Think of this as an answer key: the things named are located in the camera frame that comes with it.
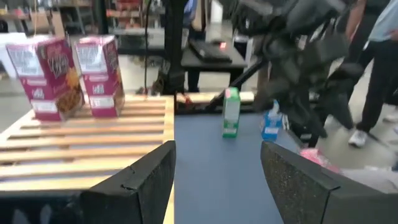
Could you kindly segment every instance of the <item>cardboard box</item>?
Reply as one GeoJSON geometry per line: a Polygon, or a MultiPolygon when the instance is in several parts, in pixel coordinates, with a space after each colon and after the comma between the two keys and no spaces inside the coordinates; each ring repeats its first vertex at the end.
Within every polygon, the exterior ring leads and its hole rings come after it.
{"type": "Polygon", "coordinates": [[[37,119],[62,121],[84,104],[65,39],[38,35],[6,48],[37,119]]]}
{"type": "Polygon", "coordinates": [[[241,112],[241,97],[239,90],[229,87],[225,90],[223,105],[223,138],[236,138],[241,112]]]}
{"type": "Polygon", "coordinates": [[[76,43],[76,52],[93,116],[119,116],[124,90],[115,38],[82,38],[76,43]]]}

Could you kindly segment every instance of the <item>wooden slatted table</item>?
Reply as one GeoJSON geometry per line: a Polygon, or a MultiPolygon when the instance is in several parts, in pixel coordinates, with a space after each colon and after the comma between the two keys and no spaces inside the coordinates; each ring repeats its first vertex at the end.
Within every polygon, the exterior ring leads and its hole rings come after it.
{"type": "MultiPolygon", "coordinates": [[[[188,96],[194,103],[210,103],[210,101],[218,96],[219,93],[189,93],[188,96]]],[[[254,93],[251,91],[241,92],[240,94],[242,102],[251,102],[254,99],[254,93]]],[[[177,101],[185,102],[185,98],[182,95],[177,96],[177,101]]]]}
{"type": "Polygon", "coordinates": [[[63,123],[30,111],[0,134],[0,190],[88,189],[173,139],[172,96],[126,95],[119,118],[94,119],[88,105],[63,123]]]}

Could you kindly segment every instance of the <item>black cable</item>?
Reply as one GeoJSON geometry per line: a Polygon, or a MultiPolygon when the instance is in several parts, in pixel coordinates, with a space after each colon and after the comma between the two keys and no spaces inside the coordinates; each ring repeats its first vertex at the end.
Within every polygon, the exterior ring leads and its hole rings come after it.
{"type": "Polygon", "coordinates": [[[145,15],[145,56],[144,56],[144,94],[148,94],[147,89],[147,70],[148,70],[148,20],[149,20],[149,12],[150,5],[152,4],[152,0],[148,1],[147,10],[145,15]]]}
{"type": "Polygon", "coordinates": [[[323,35],[325,35],[325,32],[328,30],[329,26],[330,26],[330,21],[324,23],[321,32],[318,33],[318,36],[315,38],[315,40],[321,40],[323,35]]]}

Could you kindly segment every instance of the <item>box label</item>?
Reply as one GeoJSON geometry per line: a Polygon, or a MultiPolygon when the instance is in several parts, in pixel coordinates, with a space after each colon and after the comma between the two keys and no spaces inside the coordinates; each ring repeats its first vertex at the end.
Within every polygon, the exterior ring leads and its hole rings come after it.
{"type": "Polygon", "coordinates": [[[91,109],[113,108],[113,96],[91,96],[90,97],[91,109]]]}
{"type": "Polygon", "coordinates": [[[32,108],[38,113],[56,113],[58,111],[57,105],[50,100],[31,100],[32,108]]]}
{"type": "Polygon", "coordinates": [[[44,72],[40,66],[40,62],[36,56],[34,48],[11,48],[8,50],[8,54],[14,64],[17,74],[20,77],[44,76],[44,72]]]}
{"type": "Polygon", "coordinates": [[[108,70],[102,46],[79,46],[76,53],[82,73],[101,73],[108,70]]]}

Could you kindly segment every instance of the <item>wooden slat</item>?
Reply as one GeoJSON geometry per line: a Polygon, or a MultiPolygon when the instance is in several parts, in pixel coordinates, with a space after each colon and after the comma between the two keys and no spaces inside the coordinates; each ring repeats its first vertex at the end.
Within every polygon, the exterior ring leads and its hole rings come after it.
{"type": "Polygon", "coordinates": [[[10,138],[34,138],[41,136],[65,136],[86,134],[124,134],[124,133],[153,133],[163,132],[164,125],[141,126],[116,126],[97,128],[53,128],[53,129],[22,129],[10,136],[10,138]]]}
{"type": "Polygon", "coordinates": [[[88,189],[109,177],[110,176],[9,181],[0,183],[0,190],[83,190],[88,189]]]}
{"type": "MultiPolygon", "coordinates": [[[[154,115],[163,115],[165,113],[164,109],[146,109],[146,110],[122,110],[120,112],[121,116],[154,116],[154,115]]],[[[76,112],[76,118],[85,118],[91,117],[90,110],[81,110],[76,112]]]]}
{"type": "Polygon", "coordinates": [[[105,156],[145,155],[159,145],[115,147],[111,149],[69,149],[56,151],[2,152],[0,162],[50,161],[57,159],[96,158],[105,156]]]}
{"type": "Polygon", "coordinates": [[[0,169],[0,178],[57,176],[116,171],[124,169],[136,162],[139,158],[140,156],[136,157],[136,159],[125,159],[120,162],[103,160],[101,162],[76,162],[69,164],[5,166],[0,169]]]}
{"type": "MultiPolygon", "coordinates": [[[[154,109],[154,108],[164,108],[165,101],[126,101],[123,106],[123,110],[129,109],[154,109]]],[[[90,110],[90,106],[88,104],[83,105],[83,110],[90,110]]]]}
{"type": "MultiPolygon", "coordinates": [[[[215,96],[219,93],[189,93],[188,96],[194,103],[209,103],[215,96]]],[[[253,92],[241,92],[241,101],[248,102],[253,101],[253,92]]],[[[185,98],[182,95],[177,95],[177,100],[180,102],[185,102],[185,98]]]]}
{"type": "Polygon", "coordinates": [[[166,99],[173,98],[173,96],[146,96],[146,95],[131,95],[131,94],[126,94],[124,96],[124,99],[126,102],[164,102],[166,99]]]}
{"type": "Polygon", "coordinates": [[[167,100],[164,116],[164,142],[174,140],[174,100],[167,100]]]}
{"type": "Polygon", "coordinates": [[[163,135],[135,135],[135,136],[113,136],[111,138],[43,138],[43,139],[21,139],[21,140],[8,140],[0,145],[0,150],[5,149],[20,149],[25,147],[47,147],[47,146],[70,146],[70,145],[103,145],[103,144],[133,144],[145,142],[162,142],[163,135]]]}
{"type": "MultiPolygon", "coordinates": [[[[145,124],[145,123],[161,123],[164,122],[164,116],[141,116],[135,118],[86,118],[86,119],[71,119],[68,124],[145,124]]],[[[49,128],[59,127],[62,123],[30,120],[22,124],[22,128],[49,128]]]]}

